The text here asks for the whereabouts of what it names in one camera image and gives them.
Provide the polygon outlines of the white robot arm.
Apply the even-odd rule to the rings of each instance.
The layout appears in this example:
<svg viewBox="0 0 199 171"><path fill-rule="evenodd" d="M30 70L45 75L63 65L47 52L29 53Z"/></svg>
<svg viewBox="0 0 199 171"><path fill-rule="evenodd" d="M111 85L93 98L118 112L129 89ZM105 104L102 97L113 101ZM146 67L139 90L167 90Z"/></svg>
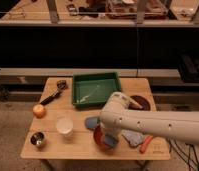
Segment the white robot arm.
<svg viewBox="0 0 199 171"><path fill-rule="evenodd" d="M100 112L106 133L116 136L120 130L171 138L199 145L199 112L129 110L131 98L114 92Z"/></svg>

